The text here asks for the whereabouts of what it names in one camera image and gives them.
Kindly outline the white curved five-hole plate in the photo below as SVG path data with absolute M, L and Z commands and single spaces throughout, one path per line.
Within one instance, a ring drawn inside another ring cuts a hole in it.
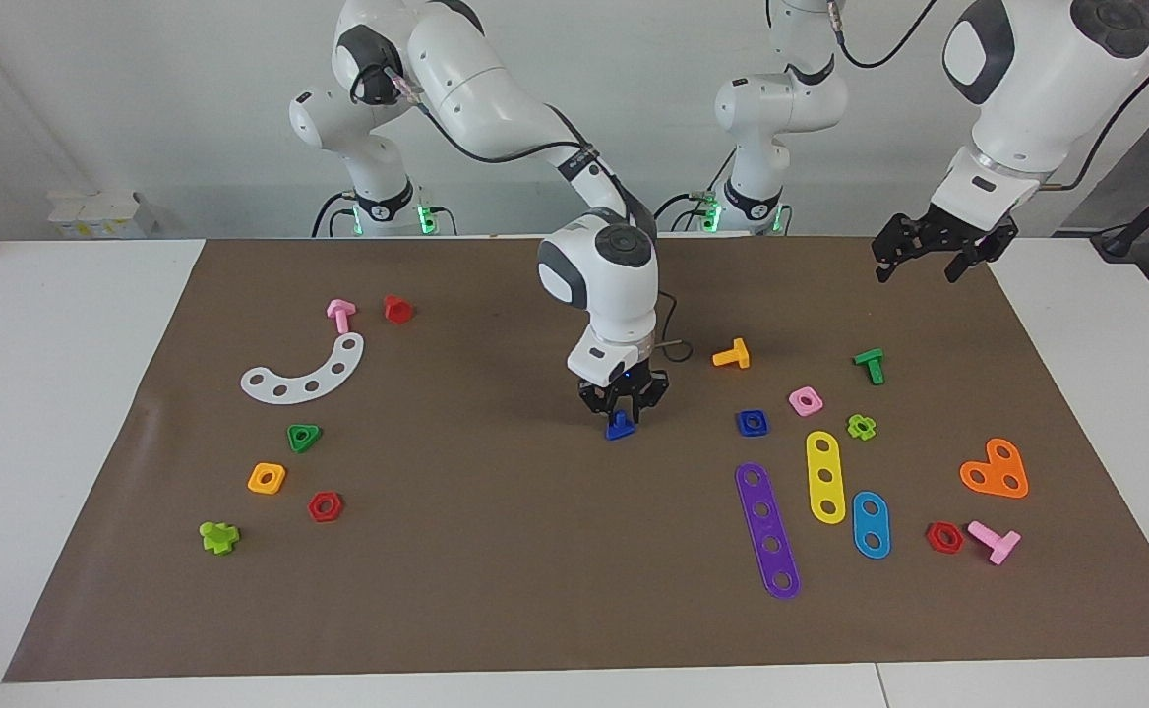
M 342 386 L 362 362 L 364 351 L 364 336 L 350 331 L 336 338 L 326 362 L 313 372 L 291 377 L 267 367 L 255 367 L 242 374 L 240 388 L 252 399 L 270 406 L 308 403 Z

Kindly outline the purple four-hole strip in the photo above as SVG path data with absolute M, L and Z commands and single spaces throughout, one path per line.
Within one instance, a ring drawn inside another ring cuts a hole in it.
M 773 599 L 795 599 L 801 591 L 799 565 L 766 469 L 759 463 L 741 463 L 735 480 L 759 582 Z

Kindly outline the blue two-hole strip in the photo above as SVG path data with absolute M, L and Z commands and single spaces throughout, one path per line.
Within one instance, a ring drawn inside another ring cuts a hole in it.
M 853 544 L 870 560 L 884 560 L 892 552 L 889 507 L 880 494 L 861 490 L 853 497 Z

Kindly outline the brown table mat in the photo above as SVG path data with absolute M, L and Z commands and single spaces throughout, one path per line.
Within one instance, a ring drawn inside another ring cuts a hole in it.
M 534 243 L 219 241 L 201 251 L 5 679 L 402 674 L 1149 655 L 1149 542 L 998 282 L 946 257 L 880 285 L 853 238 L 665 239 L 674 365 L 607 441 L 566 372 L 580 311 Z M 394 325 L 383 297 L 414 317 Z M 270 406 L 240 378 L 319 368 L 332 299 L 367 351 L 342 386 Z M 745 337 L 751 365 L 714 367 Z M 884 351 L 884 385 L 853 364 Z M 789 393 L 812 386 L 822 411 Z M 745 438 L 737 413 L 766 411 Z M 853 414 L 876 438 L 846 431 Z M 295 423 L 323 429 L 303 454 Z M 846 518 L 813 517 L 807 437 L 833 434 Z M 1030 493 L 958 469 L 1019 448 Z M 282 463 L 273 495 L 252 493 Z M 769 597 L 737 467 L 772 480 L 801 591 Z M 317 523 L 315 493 L 342 497 Z M 892 552 L 853 544 L 853 497 Z M 1002 565 L 971 520 L 1021 541 Z M 240 529 L 228 556 L 200 525 Z M 926 529 L 951 521 L 957 555 Z

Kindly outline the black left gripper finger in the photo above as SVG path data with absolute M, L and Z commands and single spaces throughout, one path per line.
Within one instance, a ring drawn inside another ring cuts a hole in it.
M 890 218 L 876 236 L 877 282 L 889 280 L 894 270 L 904 262 L 930 254 L 930 247 L 921 241 L 927 221 Z
M 1018 228 L 996 228 L 988 233 L 962 237 L 957 254 L 946 268 L 946 279 L 955 283 L 971 267 L 996 262 L 1016 236 Z

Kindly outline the white carton box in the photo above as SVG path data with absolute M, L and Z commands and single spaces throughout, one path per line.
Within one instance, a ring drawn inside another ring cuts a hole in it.
M 142 197 L 131 190 L 80 194 L 52 190 L 48 223 L 65 239 L 148 239 L 157 221 Z

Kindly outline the orange three-hole corner plate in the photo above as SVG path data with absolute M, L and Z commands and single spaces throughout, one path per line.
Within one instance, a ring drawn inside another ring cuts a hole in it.
M 987 442 L 988 460 L 962 463 L 958 478 L 978 494 L 1023 499 L 1030 493 L 1030 480 L 1023 457 L 1015 442 L 992 438 Z

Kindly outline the yellow three-hole strip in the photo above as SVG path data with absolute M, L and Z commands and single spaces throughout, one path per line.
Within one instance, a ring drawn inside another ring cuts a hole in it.
M 823 524 L 846 518 L 843 465 L 836 438 L 813 430 L 807 437 L 807 480 L 810 510 Z

